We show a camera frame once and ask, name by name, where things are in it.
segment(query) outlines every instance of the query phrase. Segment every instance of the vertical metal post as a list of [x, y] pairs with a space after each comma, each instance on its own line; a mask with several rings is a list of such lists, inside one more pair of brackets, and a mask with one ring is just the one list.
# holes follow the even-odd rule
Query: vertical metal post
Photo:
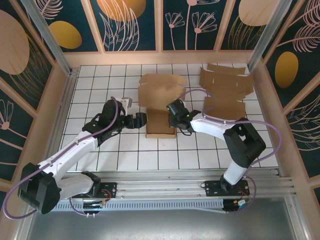
[[35, 1], [33, 0], [20, 0], [23, 4], [25, 10], [29, 14], [30, 18], [32, 19], [34, 25], [41, 33], [43, 39], [45, 40], [46, 44], [50, 48], [52, 54], [54, 55], [57, 62], [60, 64], [61, 68], [68, 76], [71, 74], [69, 64], [62, 52], [60, 46], [58, 45], [55, 37], [53, 36], [52, 32], [49, 29], [49, 26], [45, 19], [42, 17], [38, 6], [36, 5]]
[[265, 26], [261, 37], [259, 38], [253, 53], [248, 62], [248, 69], [249, 72], [252, 73], [255, 69], [258, 61], [260, 60], [262, 54], [264, 53], [268, 43], [272, 39], [273, 35], [275, 34], [278, 26], [280, 25], [283, 16], [285, 15], [286, 11], [289, 9], [292, 0], [280, 0], [278, 5], [276, 6], [272, 17], [269, 23]]

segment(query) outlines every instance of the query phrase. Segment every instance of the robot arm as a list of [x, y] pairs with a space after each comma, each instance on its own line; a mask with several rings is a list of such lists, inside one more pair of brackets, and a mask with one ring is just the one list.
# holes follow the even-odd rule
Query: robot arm
[[[32, 163], [27, 164], [22, 170], [21, 179], [34, 173], [39, 168], [51, 164], [55, 157], [64, 153], [56, 162], [52, 163], [51, 166], [45, 168], [39, 174], [20, 185], [18, 190], [19, 198], [42, 214], [46, 214], [62, 199], [78, 194], [95, 197], [100, 191], [100, 179], [93, 173], [85, 171], [74, 177], [62, 178], [82, 157], [113, 137], [115, 135], [114, 133], [117, 134], [121, 132], [123, 128], [141, 128], [147, 123], [147, 115], [145, 113], [137, 112], [135, 117], [133, 115], [127, 115], [127, 108], [131, 106], [130, 98], [117, 99], [117, 104], [118, 116], [108, 130], [98, 135], [90, 136], [106, 128], [115, 117], [116, 106], [113, 100], [105, 103], [102, 113], [97, 114], [90, 122], [84, 125], [77, 137], [55, 155], [40, 162], [38, 165]], [[66, 151], [66, 149], [74, 143], [77, 144]]]
[[213, 121], [203, 117], [198, 110], [189, 112], [179, 99], [169, 104], [167, 109], [171, 127], [190, 133], [209, 134], [226, 142], [232, 158], [231, 164], [220, 179], [220, 187], [226, 192], [242, 179], [250, 164], [266, 149], [265, 142], [251, 123], [223, 124], [226, 120], [211, 117], [218, 120]]

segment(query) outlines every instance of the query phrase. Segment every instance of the metal sheet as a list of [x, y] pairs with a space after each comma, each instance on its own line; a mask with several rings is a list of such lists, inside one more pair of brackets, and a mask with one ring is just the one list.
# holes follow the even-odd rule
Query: metal sheet
[[263, 198], [238, 214], [200, 210], [113, 211], [86, 218], [37, 213], [28, 240], [292, 240], [283, 198]]

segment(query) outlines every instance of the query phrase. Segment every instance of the yellow circle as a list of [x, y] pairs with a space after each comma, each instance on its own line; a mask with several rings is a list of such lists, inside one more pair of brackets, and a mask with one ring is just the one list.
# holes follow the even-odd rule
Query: yellow circle
[[[130, 9], [132, 9], [136, 18], [140, 17], [146, 9], [146, 0], [97, 0], [97, 3], [105, 15], [120, 22], [131, 19]], [[124, 5], [128, 9], [129, 16], [127, 17]]]
[[[281, 0], [241, 0], [239, 4], [239, 18], [248, 26], [266, 25], [279, 1]], [[282, 15], [282, 18], [286, 15], [288, 9], [289, 6]]]
[[0, 69], [11, 75], [22, 73], [28, 65], [29, 54], [24, 28], [13, 16], [0, 10]]
[[49, 25], [56, 41], [66, 49], [76, 49], [82, 43], [79, 31], [66, 21], [55, 21]]
[[298, 58], [294, 53], [290, 51], [282, 53], [275, 65], [276, 84], [282, 89], [289, 87], [296, 78], [298, 68]]

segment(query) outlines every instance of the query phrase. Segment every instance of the cardboard box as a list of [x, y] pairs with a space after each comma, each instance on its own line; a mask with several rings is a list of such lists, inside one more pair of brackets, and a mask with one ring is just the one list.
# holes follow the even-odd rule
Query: cardboard box
[[146, 108], [148, 122], [146, 137], [150, 139], [174, 139], [175, 128], [169, 127], [169, 111], [167, 105], [186, 92], [182, 85], [187, 79], [180, 75], [146, 74], [139, 83], [139, 106]]
[[213, 99], [204, 99], [203, 111], [209, 116], [224, 120], [239, 120], [245, 117], [246, 105], [240, 100], [253, 93], [253, 77], [237, 76], [243, 74], [245, 68], [234, 70], [232, 67], [208, 64], [208, 69], [214, 72], [201, 68], [200, 86], [210, 92]]

